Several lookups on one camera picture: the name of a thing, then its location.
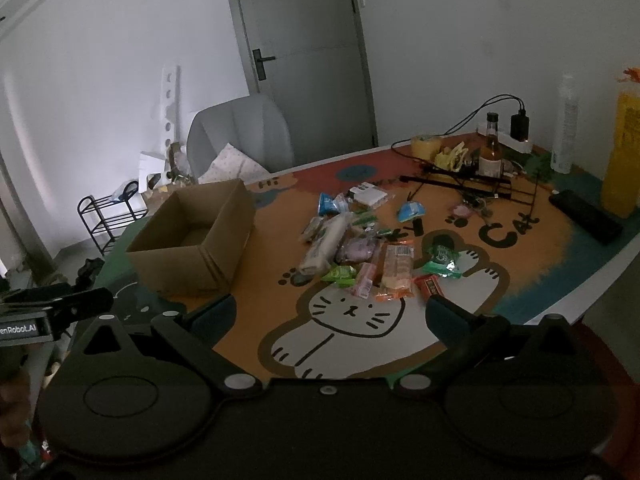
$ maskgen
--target sauce bottle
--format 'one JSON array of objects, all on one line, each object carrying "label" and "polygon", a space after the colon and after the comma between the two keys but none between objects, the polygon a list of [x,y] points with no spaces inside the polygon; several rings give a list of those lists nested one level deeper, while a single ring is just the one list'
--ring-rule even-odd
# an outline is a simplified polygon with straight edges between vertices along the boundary
[{"label": "sauce bottle", "polygon": [[498,114],[489,112],[486,115],[486,142],[480,148],[478,174],[484,176],[502,176],[502,149],[498,142]]}]

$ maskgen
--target blue snack packet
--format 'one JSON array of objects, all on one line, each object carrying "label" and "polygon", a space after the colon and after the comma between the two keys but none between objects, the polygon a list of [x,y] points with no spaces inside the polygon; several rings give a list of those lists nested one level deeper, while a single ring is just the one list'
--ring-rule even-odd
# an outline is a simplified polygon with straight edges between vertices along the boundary
[{"label": "blue snack packet", "polygon": [[424,207],[420,202],[405,202],[398,211],[398,221],[404,223],[423,215]]},{"label": "blue snack packet", "polygon": [[327,193],[320,193],[320,199],[318,200],[318,216],[325,216],[331,213],[338,214],[340,210],[335,205],[334,199]]}]

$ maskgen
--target packing tape roll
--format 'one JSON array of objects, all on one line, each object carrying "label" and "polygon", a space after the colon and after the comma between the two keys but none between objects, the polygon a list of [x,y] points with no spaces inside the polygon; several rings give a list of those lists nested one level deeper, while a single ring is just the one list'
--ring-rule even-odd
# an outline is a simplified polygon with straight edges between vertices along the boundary
[{"label": "packing tape roll", "polygon": [[415,136],[411,139],[411,154],[423,160],[433,162],[441,147],[442,140],[438,137]]}]

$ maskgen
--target black remote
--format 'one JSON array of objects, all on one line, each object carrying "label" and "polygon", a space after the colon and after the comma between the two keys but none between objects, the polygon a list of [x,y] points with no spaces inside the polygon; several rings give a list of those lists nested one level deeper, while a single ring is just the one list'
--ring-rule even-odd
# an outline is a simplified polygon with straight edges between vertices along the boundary
[{"label": "black remote", "polygon": [[603,244],[615,240],[622,232],[622,225],[570,189],[551,195],[549,202]]}]

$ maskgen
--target yellow container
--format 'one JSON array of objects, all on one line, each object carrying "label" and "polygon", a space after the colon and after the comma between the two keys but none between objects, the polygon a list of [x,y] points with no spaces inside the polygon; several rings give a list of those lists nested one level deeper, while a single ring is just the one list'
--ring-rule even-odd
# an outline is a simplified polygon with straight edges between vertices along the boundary
[{"label": "yellow container", "polygon": [[602,183],[603,208],[620,218],[628,218],[636,208],[639,191],[640,156],[614,148]]},{"label": "yellow container", "polygon": [[640,192],[640,70],[629,72],[636,76],[620,83],[614,148],[600,197],[603,208],[620,218],[631,215]]}]

